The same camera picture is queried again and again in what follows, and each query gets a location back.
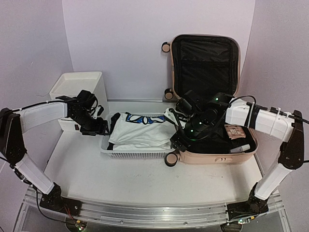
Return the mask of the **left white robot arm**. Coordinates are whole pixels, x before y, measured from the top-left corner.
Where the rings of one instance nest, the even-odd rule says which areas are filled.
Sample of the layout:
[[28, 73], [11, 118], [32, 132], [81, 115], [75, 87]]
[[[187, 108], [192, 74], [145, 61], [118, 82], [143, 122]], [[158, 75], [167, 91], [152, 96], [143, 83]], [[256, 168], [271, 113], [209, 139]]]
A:
[[82, 135], [108, 135], [107, 121], [102, 118], [105, 107], [96, 95], [81, 90], [76, 97], [59, 96], [20, 108], [2, 108], [0, 111], [0, 158], [7, 162], [16, 175], [47, 195], [45, 201], [54, 210], [65, 207], [58, 194], [61, 188], [49, 178], [31, 156], [25, 138], [31, 130], [60, 119], [71, 119]]

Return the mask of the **pink hard-shell suitcase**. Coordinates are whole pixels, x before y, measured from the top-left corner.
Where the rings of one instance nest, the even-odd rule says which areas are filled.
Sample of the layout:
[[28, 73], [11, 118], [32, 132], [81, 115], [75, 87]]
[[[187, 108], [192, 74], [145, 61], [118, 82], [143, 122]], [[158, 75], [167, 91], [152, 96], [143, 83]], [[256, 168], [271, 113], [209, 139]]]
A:
[[[217, 35], [183, 34], [171, 42], [164, 42], [161, 50], [170, 53], [172, 88], [165, 90], [165, 98], [177, 100], [189, 90], [202, 100], [209, 100], [217, 93], [236, 97], [239, 87], [240, 48], [229, 37]], [[231, 140], [225, 124], [209, 138], [195, 142], [186, 151], [174, 148], [165, 156], [165, 164], [175, 166], [179, 161], [187, 164], [234, 164], [249, 160], [258, 144], [252, 129], [242, 127], [245, 138]], [[251, 149], [231, 154], [232, 148], [249, 144]]]

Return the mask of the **white drawer cabinet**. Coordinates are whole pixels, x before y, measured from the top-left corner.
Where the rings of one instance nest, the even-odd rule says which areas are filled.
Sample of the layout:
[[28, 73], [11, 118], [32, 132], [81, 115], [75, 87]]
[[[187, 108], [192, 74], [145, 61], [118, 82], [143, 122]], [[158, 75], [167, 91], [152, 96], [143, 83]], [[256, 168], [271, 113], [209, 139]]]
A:
[[68, 102], [67, 118], [81, 126], [91, 121], [95, 108], [104, 107], [99, 116], [109, 113], [107, 95], [102, 72], [68, 72], [62, 74], [49, 92], [53, 100]]

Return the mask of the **white perforated plastic basket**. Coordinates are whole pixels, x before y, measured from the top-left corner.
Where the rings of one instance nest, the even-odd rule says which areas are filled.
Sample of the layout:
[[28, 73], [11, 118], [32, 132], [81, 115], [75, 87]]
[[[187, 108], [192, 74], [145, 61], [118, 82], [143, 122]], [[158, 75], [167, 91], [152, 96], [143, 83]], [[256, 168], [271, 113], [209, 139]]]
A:
[[[110, 113], [107, 115], [106, 119], [108, 121], [109, 128], [111, 128], [111, 117], [115, 113]], [[140, 116], [160, 116], [163, 115], [162, 113], [152, 113], [152, 114], [139, 114]], [[109, 136], [104, 136], [101, 139], [100, 145], [100, 152], [108, 155], [112, 159], [160, 159], [164, 158], [170, 152], [174, 151], [174, 148], [167, 149], [167, 150], [138, 150], [138, 151], [113, 151], [108, 150], [109, 145]]]

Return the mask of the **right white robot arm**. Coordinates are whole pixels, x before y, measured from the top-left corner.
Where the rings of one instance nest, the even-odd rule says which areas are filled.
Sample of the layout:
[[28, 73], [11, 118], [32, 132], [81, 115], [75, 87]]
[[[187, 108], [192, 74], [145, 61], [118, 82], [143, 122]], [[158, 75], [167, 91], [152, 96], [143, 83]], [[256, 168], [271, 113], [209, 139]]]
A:
[[254, 214], [261, 208], [262, 200], [268, 199], [283, 179], [305, 162], [303, 124], [307, 120], [300, 111], [290, 113], [280, 108], [267, 109], [255, 101], [246, 102], [243, 97], [226, 93], [202, 100], [188, 91], [175, 108], [164, 112], [164, 116], [177, 128], [170, 141], [181, 152], [194, 142], [211, 137], [223, 124], [253, 129], [282, 141], [277, 161], [256, 184], [253, 196], [243, 203], [247, 214]]

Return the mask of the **white cloth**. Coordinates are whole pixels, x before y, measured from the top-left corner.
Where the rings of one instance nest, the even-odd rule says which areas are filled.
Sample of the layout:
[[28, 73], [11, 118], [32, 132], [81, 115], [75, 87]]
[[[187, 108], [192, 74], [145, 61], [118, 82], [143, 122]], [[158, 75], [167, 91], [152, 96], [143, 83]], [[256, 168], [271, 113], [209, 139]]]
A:
[[175, 127], [163, 115], [140, 116], [116, 113], [111, 117], [108, 150], [167, 150]]

